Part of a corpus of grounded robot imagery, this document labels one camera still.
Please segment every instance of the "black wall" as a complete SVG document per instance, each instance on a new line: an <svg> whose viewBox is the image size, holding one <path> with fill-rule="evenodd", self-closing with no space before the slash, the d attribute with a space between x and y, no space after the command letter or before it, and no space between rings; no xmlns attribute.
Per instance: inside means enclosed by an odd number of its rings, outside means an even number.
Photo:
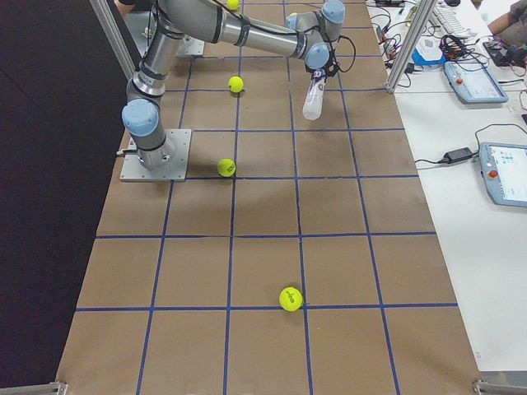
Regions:
<svg viewBox="0 0 527 395"><path fill-rule="evenodd" d="M88 0L0 1L0 388L55 379L123 133Z"/></svg>

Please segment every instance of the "tennis ball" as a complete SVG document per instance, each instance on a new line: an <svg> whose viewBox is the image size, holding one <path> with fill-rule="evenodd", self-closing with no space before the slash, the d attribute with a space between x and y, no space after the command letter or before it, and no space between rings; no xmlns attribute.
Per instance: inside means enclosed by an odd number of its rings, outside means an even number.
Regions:
<svg viewBox="0 0 527 395"><path fill-rule="evenodd" d="M233 76L229 79L229 89L232 93L240 93L244 89L244 80L238 76Z"/></svg>
<svg viewBox="0 0 527 395"><path fill-rule="evenodd" d="M231 11L236 11L239 6L240 2L238 0L227 0L227 8Z"/></svg>
<svg viewBox="0 0 527 395"><path fill-rule="evenodd" d="M236 163L232 159L217 162L217 172L221 177L231 177L236 172Z"/></svg>
<svg viewBox="0 0 527 395"><path fill-rule="evenodd" d="M297 311L304 302L302 293L292 286L284 288L282 292L280 292L280 297L278 299L280 300L280 305L286 311Z"/></svg>

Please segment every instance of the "metal base plate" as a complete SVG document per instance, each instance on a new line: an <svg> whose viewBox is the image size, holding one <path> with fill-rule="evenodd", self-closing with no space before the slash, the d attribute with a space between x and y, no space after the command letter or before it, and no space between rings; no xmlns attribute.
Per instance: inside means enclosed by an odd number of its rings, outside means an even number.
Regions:
<svg viewBox="0 0 527 395"><path fill-rule="evenodd" d="M191 129L166 129L166 138L172 140L175 145L175 154L168 163L158 169L149 170L142 166L137 155L127 154L124 157L124 164L121 169L121 181L130 183L184 181L187 175L187 164L189 163L191 137ZM137 149L133 139L130 139L128 149Z"/></svg>
<svg viewBox="0 0 527 395"><path fill-rule="evenodd" d="M133 41L138 47L139 53L143 55L148 48L148 15L149 12L130 12L125 18L124 22L130 30ZM152 16L150 20L151 35L156 31L156 20ZM203 56L205 50L205 43L200 39L194 39L185 36L176 52L176 57L185 56Z"/></svg>

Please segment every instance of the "white table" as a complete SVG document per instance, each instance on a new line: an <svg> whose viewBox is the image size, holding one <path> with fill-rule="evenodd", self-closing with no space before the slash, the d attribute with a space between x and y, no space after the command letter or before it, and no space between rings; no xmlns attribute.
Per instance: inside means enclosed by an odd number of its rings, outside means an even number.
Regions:
<svg viewBox="0 0 527 395"><path fill-rule="evenodd" d="M408 9L400 15L399 9L389 9L392 24L404 21ZM369 10L372 16L380 13ZM490 34L469 0L462 0L456 12L463 26L477 30L476 38ZM381 25L384 20L375 19ZM390 33L407 29L395 26ZM500 81L518 78L510 69L491 65L491 70ZM524 83L504 86L510 97L505 104L463 105L441 69L411 78L412 86L399 87L395 98L414 159L439 160L464 146L475 151L474 132L490 123L527 128L518 100ZM481 141L527 144L527 135L514 127L490 128L479 136ZM424 168L419 175L478 368L526 371L527 209L493 204L477 161L427 170L430 166L421 162L417 167Z"/></svg>

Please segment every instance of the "blue object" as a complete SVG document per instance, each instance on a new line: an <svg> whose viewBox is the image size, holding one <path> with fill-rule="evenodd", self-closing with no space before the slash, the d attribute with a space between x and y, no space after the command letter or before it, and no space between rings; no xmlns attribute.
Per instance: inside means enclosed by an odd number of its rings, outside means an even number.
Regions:
<svg viewBox="0 0 527 395"><path fill-rule="evenodd" d="M324 43L313 45L305 56L305 65L313 70L322 68L329 60L328 47Z"/></svg>
<svg viewBox="0 0 527 395"><path fill-rule="evenodd" d="M322 6L322 14L325 18L335 24L344 22L346 7L339 0L329 0Z"/></svg>
<svg viewBox="0 0 527 395"><path fill-rule="evenodd" d="M297 16L298 14L296 13L291 14L290 16L287 16L286 17L286 27L288 27L289 29L295 29Z"/></svg>
<svg viewBox="0 0 527 395"><path fill-rule="evenodd" d="M458 99L466 105L509 100L496 78L481 63L446 62L444 71Z"/></svg>
<svg viewBox="0 0 527 395"><path fill-rule="evenodd" d="M148 100L135 99L130 101L122 112L123 124L130 134L145 137L152 134L159 123L156 106Z"/></svg>
<svg viewBox="0 0 527 395"><path fill-rule="evenodd" d="M441 55L441 57L437 60L425 60L416 49L412 53L412 60L418 66L431 66L434 64L443 64L446 62L445 55Z"/></svg>
<svg viewBox="0 0 527 395"><path fill-rule="evenodd" d="M504 206L527 207L527 146L482 142L478 154L491 199Z"/></svg>

